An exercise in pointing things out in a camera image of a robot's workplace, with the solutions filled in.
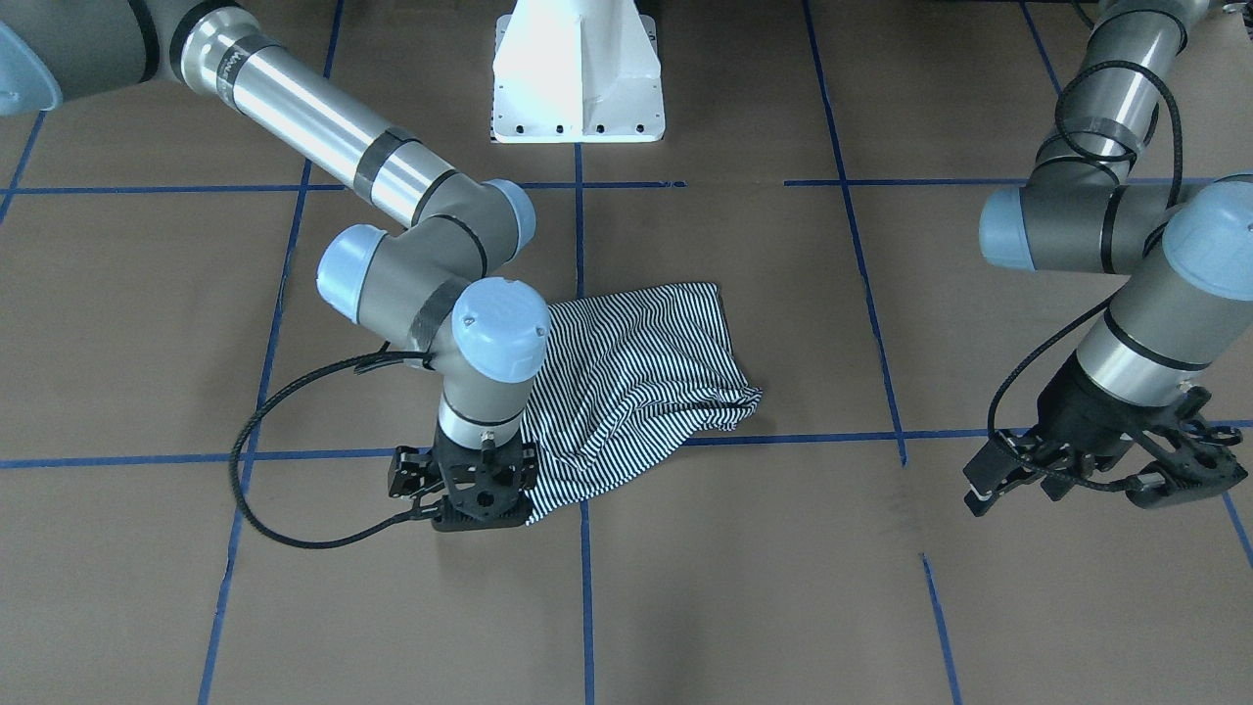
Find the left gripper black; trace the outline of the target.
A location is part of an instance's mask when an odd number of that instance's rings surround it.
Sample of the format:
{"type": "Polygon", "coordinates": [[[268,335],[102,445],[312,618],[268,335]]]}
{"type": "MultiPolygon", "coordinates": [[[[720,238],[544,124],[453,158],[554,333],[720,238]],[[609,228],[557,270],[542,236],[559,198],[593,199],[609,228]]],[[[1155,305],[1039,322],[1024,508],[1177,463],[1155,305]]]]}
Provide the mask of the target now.
{"type": "Polygon", "coordinates": [[[1037,396],[1031,436],[1039,445],[1031,460],[1056,472],[1042,480],[1044,492],[1053,501],[1064,498],[1078,481],[1114,468],[1135,446],[1149,452],[1149,465],[1108,488],[1136,507],[1173,507],[1229,491],[1248,477],[1230,450],[1243,437],[1240,430],[1204,418],[1210,397],[1193,387],[1164,406],[1129,404],[1096,387],[1071,356],[1037,396]]]}

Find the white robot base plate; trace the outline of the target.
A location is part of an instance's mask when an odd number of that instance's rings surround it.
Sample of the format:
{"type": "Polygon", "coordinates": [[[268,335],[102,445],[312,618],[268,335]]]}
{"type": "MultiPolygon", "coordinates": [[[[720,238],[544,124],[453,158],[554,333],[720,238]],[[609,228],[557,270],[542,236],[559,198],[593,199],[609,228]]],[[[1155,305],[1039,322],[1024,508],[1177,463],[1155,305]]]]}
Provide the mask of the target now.
{"type": "Polygon", "coordinates": [[[519,1],[495,23],[489,135],[640,144],[667,134],[655,20],[635,1],[519,1]]]}

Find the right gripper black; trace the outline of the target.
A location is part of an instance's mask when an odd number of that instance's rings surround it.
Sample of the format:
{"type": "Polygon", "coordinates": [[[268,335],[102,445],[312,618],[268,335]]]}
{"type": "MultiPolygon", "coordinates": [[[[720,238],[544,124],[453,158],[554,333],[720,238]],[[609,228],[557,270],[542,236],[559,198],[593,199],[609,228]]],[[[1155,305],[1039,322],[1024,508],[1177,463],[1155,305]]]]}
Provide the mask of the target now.
{"type": "Polygon", "coordinates": [[[442,430],[434,461],[444,497],[431,522],[439,532],[515,528],[528,523],[535,503],[528,496],[538,481],[538,445],[516,436],[502,446],[484,441],[479,450],[456,445],[442,430]]]}

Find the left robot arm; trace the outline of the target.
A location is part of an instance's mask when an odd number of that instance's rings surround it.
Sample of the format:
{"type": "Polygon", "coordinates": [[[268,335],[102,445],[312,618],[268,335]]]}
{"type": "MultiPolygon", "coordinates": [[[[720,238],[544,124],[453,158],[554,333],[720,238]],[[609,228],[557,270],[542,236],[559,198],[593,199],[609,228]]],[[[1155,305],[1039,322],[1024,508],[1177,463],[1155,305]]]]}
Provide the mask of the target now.
{"type": "Polygon", "coordinates": [[[984,205],[992,265],[1123,275],[1037,396],[1037,423],[997,427],[965,465],[985,516],[1037,483],[1121,493],[1141,508],[1212,498],[1247,478],[1240,432],[1203,416],[1199,374],[1250,326],[1250,173],[1185,187],[1182,116],[1165,83],[1210,1],[1101,1],[1083,68],[1059,93],[1025,187],[984,205]]]}

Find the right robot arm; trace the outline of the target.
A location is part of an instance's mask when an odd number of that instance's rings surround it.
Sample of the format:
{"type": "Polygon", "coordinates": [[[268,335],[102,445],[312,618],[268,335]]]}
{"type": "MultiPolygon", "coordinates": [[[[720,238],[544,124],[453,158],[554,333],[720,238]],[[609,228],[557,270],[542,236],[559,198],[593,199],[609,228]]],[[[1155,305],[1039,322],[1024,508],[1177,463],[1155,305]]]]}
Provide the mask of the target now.
{"type": "Polygon", "coordinates": [[[320,259],[323,301],[385,344],[304,374],[247,421],[228,467],[256,531],[299,547],[264,527],[246,500],[239,455],[256,425],[312,381],[388,364],[434,369],[444,383],[434,446],[393,452],[388,492],[413,505],[383,526],[427,518],[455,532],[528,522],[538,450],[520,427],[551,317],[533,287],[496,275],[535,235],[528,193],[465,175],[304,66],[236,1],[5,1],[1,18],[5,116],[175,81],[256,121],[401,227],[398,235],[346,228],[320,259]]]}

